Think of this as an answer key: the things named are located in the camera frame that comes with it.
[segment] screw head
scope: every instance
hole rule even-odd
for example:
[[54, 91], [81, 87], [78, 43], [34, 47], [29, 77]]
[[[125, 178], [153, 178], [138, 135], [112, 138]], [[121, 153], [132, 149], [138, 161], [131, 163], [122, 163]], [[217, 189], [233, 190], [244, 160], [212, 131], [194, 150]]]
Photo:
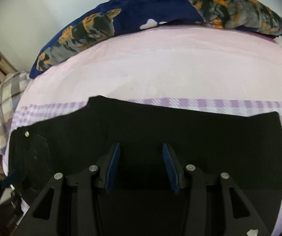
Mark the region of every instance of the screw head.
[[196, 167], [194, 165], [189, 164], [189, 165], [186, 166], [186, 169], [189, 170], [189, 171], [194, 171], [196, 169]]
[[98, 167], [96, 165], [92, 165], [88, 168], [90, 171], [94, 172], [98, 169]]
[[225, 173], [225, 172], [223, 172], [223, 173], [221, 174], [221, 177], [224, 178], [224, 179], [229, 179], [230, 175], [227, 174], [227, 173]]
[[57, 173], [57, 174], [54, 175], [54, 178], [60, 179], [62, 176], [63, 176], [62, 173]]

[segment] black metal bracket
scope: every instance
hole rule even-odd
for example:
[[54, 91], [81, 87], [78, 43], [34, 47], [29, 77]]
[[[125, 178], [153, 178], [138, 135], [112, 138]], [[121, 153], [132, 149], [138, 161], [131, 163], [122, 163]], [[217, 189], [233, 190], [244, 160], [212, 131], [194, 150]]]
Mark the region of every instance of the black metal bracket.
[[108, 193], [112, 188], [119, 158], [117, 143], [100, 157], [101, 167], [91, 165], [69, 176], [56, 173], [35, 199], [14, 236], [103, 235], [95, 191], [99, 187]]
[[[258, 236], [268, 236], [268, 230], [258, 215], [257, 211], [234, 182], [232, 176], [222, 173], [218, 176], [205, 174], [198, 167], [188, 164], [185, 168], [181, 165], [174, 149], [169, 143], [163, 144], [163, 157], [171, 188], [176, 194], [181, 189], [190, 188], [190, 200], [186, 224], [183, 228], [184, 236], [206, 235], [206, 210], [207, 210], [207, 186], [219, 184], [223, 201], [223, 217], [225, 222], [224, 231], [221, 236], [248, 235], [255, 231]], [[236, 205], [233, 200], [238, 201], [238, 209], [244, 208], [244, 213], [236, 214]]]

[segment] mattress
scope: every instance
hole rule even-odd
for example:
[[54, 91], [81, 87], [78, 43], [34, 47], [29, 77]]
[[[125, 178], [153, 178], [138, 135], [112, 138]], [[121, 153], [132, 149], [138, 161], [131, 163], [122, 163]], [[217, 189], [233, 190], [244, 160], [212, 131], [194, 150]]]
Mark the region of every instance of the mattress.
[[[161, 26], [111, 38], [32, 80], [11, 131], [84, 107], [103, 95], [131, 102], [282, 122], [282, 48], [236, 30]], [[7, 173], [8, 148], [3, 158]], [[272, 235], [282, 232], [282, 204]]]

